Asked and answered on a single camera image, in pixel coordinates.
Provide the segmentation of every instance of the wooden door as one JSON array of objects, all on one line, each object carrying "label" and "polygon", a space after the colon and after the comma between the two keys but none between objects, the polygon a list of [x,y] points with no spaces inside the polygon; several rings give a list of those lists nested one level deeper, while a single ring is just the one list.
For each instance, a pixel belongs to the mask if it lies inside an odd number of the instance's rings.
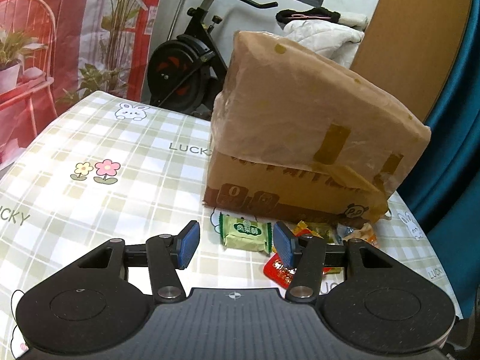
[{"label": "wooden door", "polygon": [[351,69],[424,121],[450,74],[470,4],[471,0],[379,0]]}]

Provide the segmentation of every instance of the knob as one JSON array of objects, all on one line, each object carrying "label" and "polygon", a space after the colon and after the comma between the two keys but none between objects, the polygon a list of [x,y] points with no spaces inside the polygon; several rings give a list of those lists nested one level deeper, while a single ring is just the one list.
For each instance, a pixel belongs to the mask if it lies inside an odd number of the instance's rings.
[{"label": "knob", "polygon": [[215,24],[220,24],[223,21],[223,19],[220,16],[215,15],[212,17],[212,21]]}]

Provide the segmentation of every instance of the crosshair marking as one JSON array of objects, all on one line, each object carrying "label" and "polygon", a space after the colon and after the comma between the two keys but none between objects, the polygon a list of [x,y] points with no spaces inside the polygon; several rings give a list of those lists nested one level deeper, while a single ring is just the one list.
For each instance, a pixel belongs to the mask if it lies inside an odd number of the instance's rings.
[{"label": "crosshair marking", "polygon": [[230,292],[227,296],[230,299],[237,300],[238,298],[240,298],[242,296],[242,294],[235,291],[235,292]]}]

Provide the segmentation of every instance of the metal screw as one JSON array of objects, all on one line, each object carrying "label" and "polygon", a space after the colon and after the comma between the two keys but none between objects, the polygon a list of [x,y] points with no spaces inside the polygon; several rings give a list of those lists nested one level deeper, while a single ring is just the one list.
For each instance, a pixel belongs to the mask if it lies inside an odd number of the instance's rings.
[{"label": "metal screw", "polygon": [[182,294],[182,291],[178,287],[165,286],[160,288],[157,291],[157,294],[164,299],[175,299]]},{"label": "metal screw", "polygon": [[290,290],[290,294],[296,298],[309,298],[314,294],[314,290],[307,286],[296,286]]}]

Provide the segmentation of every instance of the checkered tablecloth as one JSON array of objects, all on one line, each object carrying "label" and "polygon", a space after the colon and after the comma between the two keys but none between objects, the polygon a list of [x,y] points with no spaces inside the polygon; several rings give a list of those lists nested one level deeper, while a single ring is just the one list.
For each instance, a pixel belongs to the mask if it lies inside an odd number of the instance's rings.
[{"label": "checkered tablecloth", "polygon": [[[263,275],[269,257],[225,249],[215,232],[219,211],[202,205],[210,124],[138,106],[102,92],[88,96],[50,124],[0,181],[0,360],[12,358],[11,345],[19,352],[18,339],[11,343],[13,293],[27,291],[114,237],[144,243],[197,220],[200,245],[188,269],[178,272],[187,293],[192,287],[276,287]],[[105,168],[105,160],[119,169],[110,166],[102,176],[97,168],[85,176],[75,173],[77,164]],[[392,220],[374,226],[379,247],[442,288],[461,315],[406,205],[397,193],[389,204]],[[130,281],[151,291],[146,268],[131,269]],[[339,282],[340,275],[328,275],[322,293]]]}]

